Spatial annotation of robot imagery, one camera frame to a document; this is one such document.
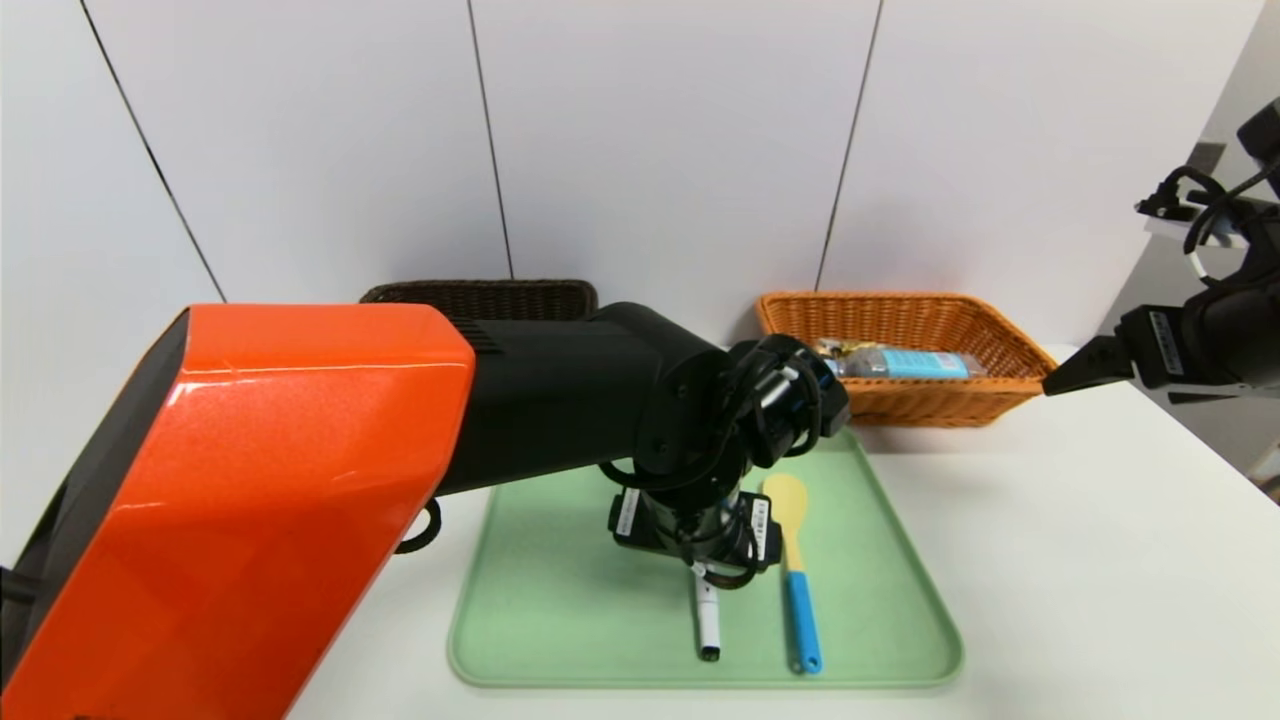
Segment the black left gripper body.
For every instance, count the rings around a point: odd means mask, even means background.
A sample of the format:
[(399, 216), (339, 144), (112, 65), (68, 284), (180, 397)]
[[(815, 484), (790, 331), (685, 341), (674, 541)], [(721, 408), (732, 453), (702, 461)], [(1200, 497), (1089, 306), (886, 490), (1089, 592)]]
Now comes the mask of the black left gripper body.
[(625, 548), (677, 559), (703, 580), (751, 580), (782, 564), (782, 532), (771, 498), (736, 489), (691, 512), (640, 489), (612, 500), (608, 530)]

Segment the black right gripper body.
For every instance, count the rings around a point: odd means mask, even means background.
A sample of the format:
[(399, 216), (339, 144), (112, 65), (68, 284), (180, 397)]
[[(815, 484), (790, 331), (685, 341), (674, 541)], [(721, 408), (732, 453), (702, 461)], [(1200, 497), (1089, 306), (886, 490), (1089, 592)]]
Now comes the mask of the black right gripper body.
[(1276, 282), (1208, 288), (1180, 307), (1143, 305), (1116, 332), (1149, 388), (1277, 388)]

